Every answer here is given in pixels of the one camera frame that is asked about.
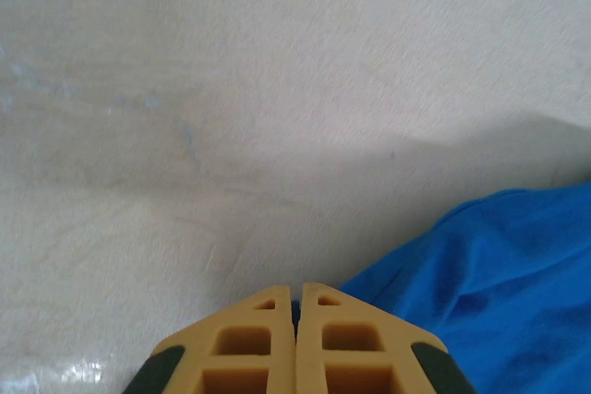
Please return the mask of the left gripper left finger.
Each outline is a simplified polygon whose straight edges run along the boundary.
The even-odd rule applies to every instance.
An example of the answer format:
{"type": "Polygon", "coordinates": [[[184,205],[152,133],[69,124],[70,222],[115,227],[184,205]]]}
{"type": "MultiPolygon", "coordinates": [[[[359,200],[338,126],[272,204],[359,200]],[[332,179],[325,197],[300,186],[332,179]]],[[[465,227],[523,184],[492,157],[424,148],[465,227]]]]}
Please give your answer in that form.
{"type": "Polygon", "coordinates": [[[156,345],[125,393],[294,393],[296,334],[287,286],[271,286],[156,345]]]}

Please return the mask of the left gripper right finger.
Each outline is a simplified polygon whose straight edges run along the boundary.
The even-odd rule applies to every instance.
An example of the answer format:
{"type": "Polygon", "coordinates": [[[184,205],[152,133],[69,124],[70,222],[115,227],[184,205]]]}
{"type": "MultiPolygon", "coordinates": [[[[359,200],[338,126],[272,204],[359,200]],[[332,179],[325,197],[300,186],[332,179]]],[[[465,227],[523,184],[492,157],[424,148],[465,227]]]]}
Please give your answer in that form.
{"type": "Polygon", "coordinates": [[[332,287],[303,288],[295,349],[298,393],[472,393],[432,333],[332,287]]]}

